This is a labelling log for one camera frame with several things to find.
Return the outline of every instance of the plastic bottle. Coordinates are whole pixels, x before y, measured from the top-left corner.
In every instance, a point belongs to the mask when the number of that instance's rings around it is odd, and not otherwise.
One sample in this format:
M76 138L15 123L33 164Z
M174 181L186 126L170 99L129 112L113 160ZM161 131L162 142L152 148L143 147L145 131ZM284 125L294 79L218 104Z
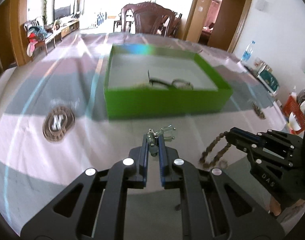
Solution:
M255 42L252 41L251 44L249 44L244 52L244 55L242 56L242 62L245 64L250 59L251 54L253 52L253 46Z

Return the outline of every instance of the silver screw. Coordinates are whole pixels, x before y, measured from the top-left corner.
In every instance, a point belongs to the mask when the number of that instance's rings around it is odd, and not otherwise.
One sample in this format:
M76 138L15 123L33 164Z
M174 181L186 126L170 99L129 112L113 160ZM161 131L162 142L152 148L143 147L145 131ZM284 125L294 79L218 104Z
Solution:
M87 176L92 176L96 173L96 170L94 168L90 168L90 169L87 169L85 171L85 173L86 173Z
M214 169L211 170L211 173L216 175L216 176L219 176L222 173L222 171L221 171L221 169L214 168Z
M134 160L132 158L125 158L122 162L126 166L130 166L134 164Z
M184 160L182 160L182 159L175 159L174 160L174 164L175 165L183 165L184 164Z

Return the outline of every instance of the tv cabinet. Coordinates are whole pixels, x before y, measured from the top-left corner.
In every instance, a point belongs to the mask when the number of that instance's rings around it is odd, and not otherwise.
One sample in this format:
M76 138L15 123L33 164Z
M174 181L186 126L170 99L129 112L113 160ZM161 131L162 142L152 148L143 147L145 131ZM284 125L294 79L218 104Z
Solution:
M60 39L67 36L69 33L72 33L75 30L79 29L79 19L74 19L72 22L68 22L64 26L60 27L58 32L60 32Z

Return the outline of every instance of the tiled floor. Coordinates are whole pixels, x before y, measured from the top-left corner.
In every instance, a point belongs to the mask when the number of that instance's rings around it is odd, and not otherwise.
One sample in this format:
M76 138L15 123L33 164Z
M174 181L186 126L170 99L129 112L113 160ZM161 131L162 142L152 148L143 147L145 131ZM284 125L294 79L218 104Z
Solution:
M97 33L112 33L114 19L107 19L97 28L79 30L80 33L97 34ZM115 28L115 32L120 32L121 26ZM135 26L132 24L131 33L135 33ZM49 46L48 51L51 53L52 46ZM34 66L45 57L45 52L37 52L33 62L27 63L25 66L14 67L0 74L0 118L6 110L8 104L15 96L20 85L25 81L29 74L33 71Z
M97 28L82 29L82 30L80 30L80 33L86 33L86 34L112 33L113 32L113 23L114 23L114 19L107 19ZM115 27L115 32L121 32L121 25L119 25L118 28ZM130 33L135 33L134 23L132 23L132 25L131 25Z

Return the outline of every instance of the robotic arm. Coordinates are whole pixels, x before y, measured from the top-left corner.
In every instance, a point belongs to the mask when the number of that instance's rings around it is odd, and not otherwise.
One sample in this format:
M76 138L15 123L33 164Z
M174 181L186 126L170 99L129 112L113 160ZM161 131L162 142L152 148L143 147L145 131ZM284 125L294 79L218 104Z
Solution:
M155 155L156 149L162 186L165 189L180 189L183 239L284 238L281 225L224 171L218 168L210 172L199 170L181 159L177 150L167 147L163 132L169 129L173 128L162 128L156 133L150 130L144 135L141 147L131 149L128 158L115 163L109 170L87 169L23 227L21 238L123 239L127 189L143 189L146 186L148 155L149 152ZM253 150L262 148L263 136L233 128L227 140L238 149L247 150L252 174L263 185L268 183L262 178L265 171L267 178L274 179L269 180L267 188L282 188L284 184L276 179L278 176L266 171L266 163L270 160L268 154ZM272 159L277 165L278 157L273 156ZM291 171L289 163L285 166ZM292 193L288 195L285 198L287 203L297 196L302 197Z
M268 130L254 135L236 127L226 140L246 152L250 173L281 204L290 207L305 200L305 151L299 136Z

